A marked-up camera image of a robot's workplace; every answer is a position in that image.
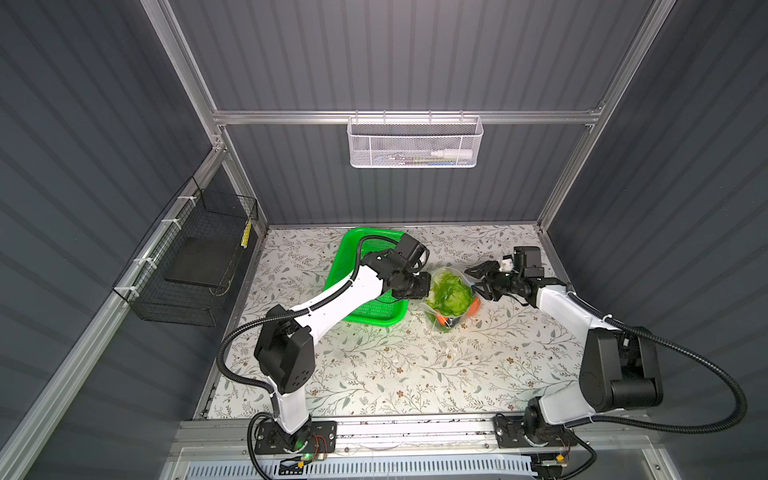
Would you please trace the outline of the clear zip top bag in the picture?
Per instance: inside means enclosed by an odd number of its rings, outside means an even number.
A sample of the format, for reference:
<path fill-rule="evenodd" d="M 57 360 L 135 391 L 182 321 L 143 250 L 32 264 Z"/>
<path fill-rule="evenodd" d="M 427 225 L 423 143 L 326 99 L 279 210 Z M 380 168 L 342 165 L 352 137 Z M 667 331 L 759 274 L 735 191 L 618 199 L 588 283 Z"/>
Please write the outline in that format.
<path fill-rule="evenodd" d="M 429 293 L 419 307 L 439 331 L 449 332 L 478 313 L 481 298 L 461 272 L 441 267 L 430 275 Z"/>

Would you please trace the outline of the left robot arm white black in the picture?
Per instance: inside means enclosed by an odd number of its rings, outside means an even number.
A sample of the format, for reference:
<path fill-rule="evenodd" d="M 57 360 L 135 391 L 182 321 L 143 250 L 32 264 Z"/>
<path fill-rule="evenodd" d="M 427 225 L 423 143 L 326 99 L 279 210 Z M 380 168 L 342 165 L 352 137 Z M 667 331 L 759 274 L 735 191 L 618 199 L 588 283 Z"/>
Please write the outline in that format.
<path fill-rule="evenodd" d="M 398 239 L 373 234 L 357 244 L 350 273 L 328 290 L 298 306 L 276 306 L 266 317 L 254 356 L 271 394 L 275 423 L 286 435 L 309 427 L 305 384 L 315 370 L 315 347 L 360 306 L 387 293 L 399 300 L 428 296 L 424 271 L 429 250 L 408 234 Z"/>

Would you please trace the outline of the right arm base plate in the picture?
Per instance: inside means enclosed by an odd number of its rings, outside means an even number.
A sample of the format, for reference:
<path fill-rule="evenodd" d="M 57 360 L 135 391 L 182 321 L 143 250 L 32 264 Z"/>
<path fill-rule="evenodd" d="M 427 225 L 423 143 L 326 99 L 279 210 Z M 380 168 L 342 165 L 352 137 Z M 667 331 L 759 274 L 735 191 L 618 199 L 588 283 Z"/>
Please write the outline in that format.
<path fill-rule="evenodd" d="M 501 448 L 565 447 L 577 442 L 561 425 L 549 425 L 536 415 L 496 413 L 493 433 Z"/>

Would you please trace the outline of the napa cabbage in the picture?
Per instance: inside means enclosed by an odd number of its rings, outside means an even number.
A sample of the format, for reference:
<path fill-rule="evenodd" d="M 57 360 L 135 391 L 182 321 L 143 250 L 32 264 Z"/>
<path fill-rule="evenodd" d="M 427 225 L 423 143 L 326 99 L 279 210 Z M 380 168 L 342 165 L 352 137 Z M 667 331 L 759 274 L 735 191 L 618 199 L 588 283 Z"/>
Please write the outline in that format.
<path fill-rule="evenodd" d="M 463 279 L 449 270 L 432 276 L 427 305 L 442 316 L 464 315 L 475 298 L 474 292 Z"/>

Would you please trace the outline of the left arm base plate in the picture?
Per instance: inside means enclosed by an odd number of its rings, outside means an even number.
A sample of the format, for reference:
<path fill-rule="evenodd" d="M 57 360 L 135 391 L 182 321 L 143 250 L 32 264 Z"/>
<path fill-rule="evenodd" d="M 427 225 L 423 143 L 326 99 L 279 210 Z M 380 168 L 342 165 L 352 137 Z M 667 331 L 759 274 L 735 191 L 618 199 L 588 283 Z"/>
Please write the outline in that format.
<path fill-rule="evenodd" d="M 292 434 L 272 421 L 262 421 L 255 429 L 255 452 L 260 455 L 328 454 L 336 449 L 338 423 L 308 421 Z"/>

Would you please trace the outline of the red tomato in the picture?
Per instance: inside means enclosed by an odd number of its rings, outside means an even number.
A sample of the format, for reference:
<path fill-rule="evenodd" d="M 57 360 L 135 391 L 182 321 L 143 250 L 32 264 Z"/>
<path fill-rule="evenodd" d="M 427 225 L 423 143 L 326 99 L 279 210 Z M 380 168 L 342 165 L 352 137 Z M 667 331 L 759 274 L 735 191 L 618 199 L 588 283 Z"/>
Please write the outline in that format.
<path fill-rule="evenodd" d="M 477 312 L 479 311 L 480 307 L 481 307 L 481 299 L 479 297 L 475 297 L 473 302 L 470 304 L 470 306 L 469 306 L 469 308 L 468 308 L 468 310 L 466 312 L 466 316 L 467 317 L 472 317 L 472 316 L 476 315 Z"/>

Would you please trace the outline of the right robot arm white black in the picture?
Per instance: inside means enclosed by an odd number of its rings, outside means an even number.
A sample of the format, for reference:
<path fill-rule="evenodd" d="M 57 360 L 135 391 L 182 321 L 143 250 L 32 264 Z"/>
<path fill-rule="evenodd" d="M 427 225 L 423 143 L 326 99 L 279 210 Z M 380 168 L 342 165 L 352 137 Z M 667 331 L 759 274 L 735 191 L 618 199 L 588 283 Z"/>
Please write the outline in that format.
<path fill-rule="evenodd" d="M 583 346 L 578 382 L 536 397 L 526 407 L 522 429 L 532 445 L 546 444 L 576 420 L 661 403 L 655 344 L 609 325 L 604 314 L 578 299 L 563 281 L 547 277 L 538 247 L 518 246 L 502 260 L 469 267 L 465 274 L 484 299 L 518 299 L 552 317 Z"/>

